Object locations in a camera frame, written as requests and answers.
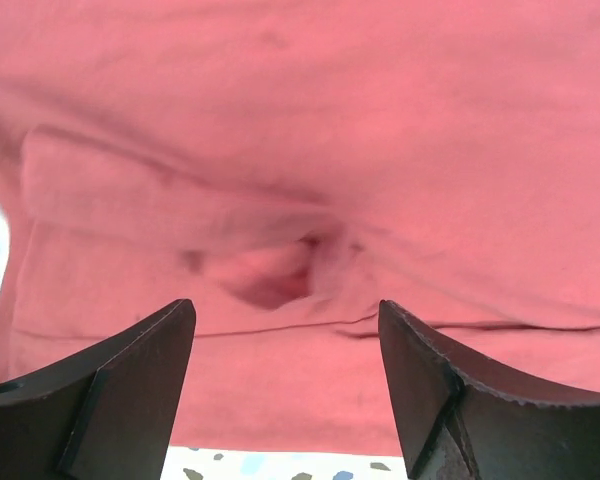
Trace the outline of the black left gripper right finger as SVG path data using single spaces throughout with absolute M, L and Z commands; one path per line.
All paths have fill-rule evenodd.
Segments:
M 378 334 L 409 478 L 600 480 L 600 392 L 511 368 L 393 301 Z

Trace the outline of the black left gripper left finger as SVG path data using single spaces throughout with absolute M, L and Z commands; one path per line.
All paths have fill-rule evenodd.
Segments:
M 130 328 L 0 383 L 0 479 L 158 479 L 193 344 L 177 300 Z

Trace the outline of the dusty red t-shirt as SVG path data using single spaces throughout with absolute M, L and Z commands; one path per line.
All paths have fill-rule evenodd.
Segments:
M 0 383 L 180 298 L 172 440 L 396 455 L 390 299 L 600 391 L 600 1 L 0 1 Z

